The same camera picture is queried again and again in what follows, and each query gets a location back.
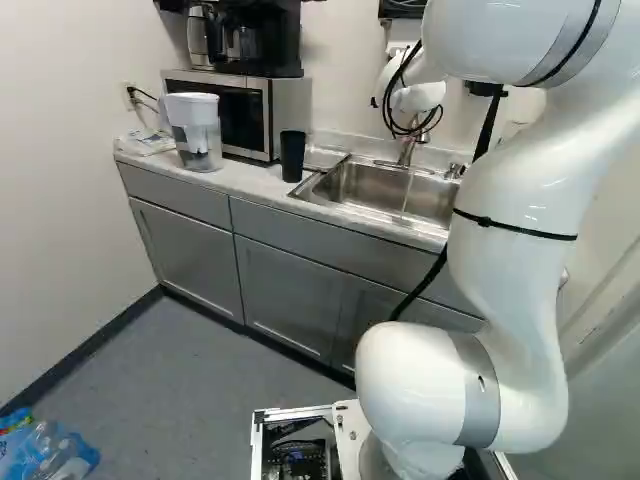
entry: black tumbler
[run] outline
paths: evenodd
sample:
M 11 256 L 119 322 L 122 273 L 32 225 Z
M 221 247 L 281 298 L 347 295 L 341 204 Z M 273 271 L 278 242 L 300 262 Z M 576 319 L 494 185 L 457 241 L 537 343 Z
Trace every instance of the black tumbler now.
M 280 132 L 280 163 L 282 164 L 282 180 L 287 183 L 298 183 L 302 180 L 304 165 L 304 149 L 307 134 L 298 130 Z

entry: drawer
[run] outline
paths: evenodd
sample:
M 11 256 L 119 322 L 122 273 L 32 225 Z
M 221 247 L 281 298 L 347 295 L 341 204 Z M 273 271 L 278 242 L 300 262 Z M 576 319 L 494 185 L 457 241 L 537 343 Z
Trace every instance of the drawer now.
M 424 278 L 436 256 L 298 215 L 231 198 L 234 232 L 402 292 Z M 472 315 L 481 314 L 455 285 L 448 267 L 422 294 Z
M 126 163 L 117 165 L 129 196 L 231 230 L 228 195 Z

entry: stainless steel sink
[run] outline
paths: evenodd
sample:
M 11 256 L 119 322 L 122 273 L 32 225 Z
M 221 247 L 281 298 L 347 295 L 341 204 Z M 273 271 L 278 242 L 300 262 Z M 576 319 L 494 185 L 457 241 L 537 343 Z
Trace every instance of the stainless steel sink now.
M 350 157 L 316 174 L 290 196 L 415 230 L 448 230 L 460 180 L 440 172 Z

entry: stainless steel appliance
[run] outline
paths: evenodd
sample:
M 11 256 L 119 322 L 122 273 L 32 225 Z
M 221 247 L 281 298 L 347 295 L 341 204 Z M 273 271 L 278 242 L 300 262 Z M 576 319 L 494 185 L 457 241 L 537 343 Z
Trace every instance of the stainless steel appliance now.
M 302 77 L 300 2 L 194 2 L 187 24 L 193 68 L 235 75 Z
M 220 97 L 218 113 L 225 156 L 271 162 L 280 156 L 282 130 L 310 130 L 310 78 L 165 70 L 162 79 L 167 93 L 203 92 Z

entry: power cord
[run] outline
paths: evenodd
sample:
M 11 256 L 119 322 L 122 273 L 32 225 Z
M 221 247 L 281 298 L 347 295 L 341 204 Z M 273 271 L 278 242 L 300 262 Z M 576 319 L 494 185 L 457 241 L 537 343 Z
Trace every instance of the power cord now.
M 478 137 L 478 144 L 473 155 L 473 160 L 471 162 L 472 164 L 475 163 L 476 160 L 482 157 L 489 150 L 491 133 L 493 132 L 493 127 L 496 123 L 496 116 L 498 113 L 498 107 L 500 106 L 500 99 L 503 97 L 503 88 L 504 85 L 496 85 L 495 92 L 491 99 L 491 104 L 489 105 L 489 110 L 487 111 L 487 116 L 484 119 L 482 130 L 480 131 L 480 136 Z M 416 288 L 411 291 L 411 293 L 409 293 L 409 295 L 407 295 L 402 300 L 402 302 L 400 302 L 400 304 L 396 308 L 393 309 L 393 312 L 391 312 L 391 315 L 389 316 L 389 322 L 398 321 L 400 319 L 400 316 L 409 307 L 409 305 L 411 305 L 420 296 L 420 294 L 433 283 L 438 274 L 447 264 L 447 245 L 447 243 L 444 244 L 442 252 L 440 252 L 440 255 L 438 255 L 435 263 L 431 266 L 422 281 L 416 286 Z
M 158 109 L 156 107 L 152 107 L 151 105 L 149 105 L 148 103 L 143 102 L 142 100 L 138 100 L 136 98 L 135 100 L 133 100 L 133 104 L 134 105 L 141 105 L 143 107 L 146 107 L 149 110 L 151 110 L 152 112 L 155 112 L 157 115 L 160 115 L 160 112 L 158 111 Z
M 158 101 L 158 99 L 156 97 L 154 97 L 153 95 L 145 92 L 144 90 L 142 90 L 142 89 L 140 89 L 138 87 L 134 87 L 133 85 L 129 85 L 127 87 L 127 93 L 129 94 L 129 100 L 131 101 L 131 103 L 133 104 L 134 107 L 137 106 L 137 105 L 141 105 L 143 107 L 148 108 L 152 112 L 155 112 L 156 114 L 160 115 L 160 112 L 158 111 L 158 109 L 156 107 L 153 107 L 153 106 L 149 105 L 148 103 L 145 103 L 143 100 L 140 100 L 138 98 L 138 96 L 136 95 L 136 92 L 141 93 L 142 95 L 144 95 L 147 98 L 150 98 L 154 102 Z
M 144 90 L 142 90 L 142 89 L 140 89 L 138 87 L 134 87 L 133 85 L 129 85 L 127 87 L 127 92 L 129 93 L 129 98 L 131 99 L 131 101 L 136 100 L 136 92 L 143 94 L 145 97 L 150 98 L 154 102 L 158 101 L 158 99 L 156 97 L 154 97 L 153 95 L 150 95 L 147 92 L 145 92 Z

